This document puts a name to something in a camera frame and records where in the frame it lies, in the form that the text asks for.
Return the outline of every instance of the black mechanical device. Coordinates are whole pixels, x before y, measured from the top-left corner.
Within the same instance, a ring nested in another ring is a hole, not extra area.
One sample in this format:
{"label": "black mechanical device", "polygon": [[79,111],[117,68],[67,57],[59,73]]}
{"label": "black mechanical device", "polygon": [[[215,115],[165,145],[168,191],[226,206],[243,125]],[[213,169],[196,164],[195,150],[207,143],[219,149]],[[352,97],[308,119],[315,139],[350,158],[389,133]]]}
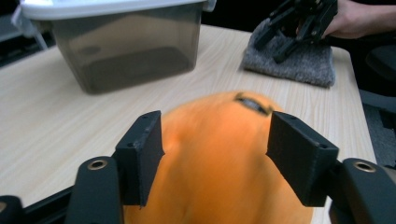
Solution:
{"label": "black mechanical device", "polygon": [[295,33],[295,24],[302,22],[297,36],[287,41],[273,56],[277,63],[282,63],[298,46],[320,42],[337,14],[337,8],[337,0],[286,0],[270,13],[269,25],[261,32],[255,48],[262,49],[279,32],[286,34],[287,27],[292,26],[291,32]]}
{"label": "black mechanical device", "polygon": [[[394,223],[396,171],[360,159],[338,161],[338,148],[292,115],[274,112],[267,155],[305,206],[332,199],[334,224]],[[23,208],[0,196],[1,224],[123,223],[122,206],[144,206],[163,155],[161,112],[145,114],[112,157],[85,161],[76,184]]]}

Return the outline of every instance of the table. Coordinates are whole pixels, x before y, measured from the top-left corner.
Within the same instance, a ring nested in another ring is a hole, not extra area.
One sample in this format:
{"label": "table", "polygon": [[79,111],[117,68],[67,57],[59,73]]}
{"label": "table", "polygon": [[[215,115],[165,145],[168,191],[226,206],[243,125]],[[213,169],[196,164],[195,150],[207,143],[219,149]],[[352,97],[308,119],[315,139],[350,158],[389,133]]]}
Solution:
{"label": "table", "polygon": [[[0,194],[35,203],[73,185],[84,161],[110,156],[138,116],[231,90],[270,96],[340,147],[340,161],[375,162],[346,51],[333,49],[336,83],[324,89],[243,70],[249,37],[203,25],[193,71],[100,95],[80,89],[56,47],[1,69]],[[312,223],[330,223],[328,206],[315,210]]]}

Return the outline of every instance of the orange pumpkin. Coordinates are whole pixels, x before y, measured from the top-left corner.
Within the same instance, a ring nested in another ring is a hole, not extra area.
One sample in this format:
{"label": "orange pumpkin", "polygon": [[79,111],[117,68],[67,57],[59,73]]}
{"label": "orange pumpkin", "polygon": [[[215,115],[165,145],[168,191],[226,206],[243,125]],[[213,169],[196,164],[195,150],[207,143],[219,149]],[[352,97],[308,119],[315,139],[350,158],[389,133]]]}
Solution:
{"label": "orange pumpkin", "polygon": [[125,206],[125,223],[309,223],[265,155],[273,110],[254,92],[224,92],[163,116],[163,156],[147,206]]}

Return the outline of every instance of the person's arm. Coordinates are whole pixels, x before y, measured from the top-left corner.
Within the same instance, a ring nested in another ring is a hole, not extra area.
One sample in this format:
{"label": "person's arm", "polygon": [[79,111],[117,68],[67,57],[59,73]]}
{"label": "person's arm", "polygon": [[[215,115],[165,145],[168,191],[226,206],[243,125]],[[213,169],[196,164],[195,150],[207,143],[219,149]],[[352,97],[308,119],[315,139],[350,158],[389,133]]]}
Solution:
{"label": "person's arm", "polygon": [[323,36],[359,38],[396,31],[396,6],[371,6],[338,0],[338,13]]}

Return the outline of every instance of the robotic hand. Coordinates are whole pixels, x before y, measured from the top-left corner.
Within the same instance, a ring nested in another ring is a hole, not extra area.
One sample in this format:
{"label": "robotic hand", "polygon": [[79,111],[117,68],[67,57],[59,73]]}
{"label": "robotic hand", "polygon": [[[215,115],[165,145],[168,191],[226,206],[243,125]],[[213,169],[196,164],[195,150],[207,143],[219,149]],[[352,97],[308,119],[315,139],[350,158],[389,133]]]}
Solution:
{"label": "robotic hand", "polygon": [[299,33],[274,55],[282,63],[300,44],[316,44],[337,14],[337,0],[286,0],[270,14],[269,26],[261,33],[255,48],[262,49],[284,27],[303,21]]}

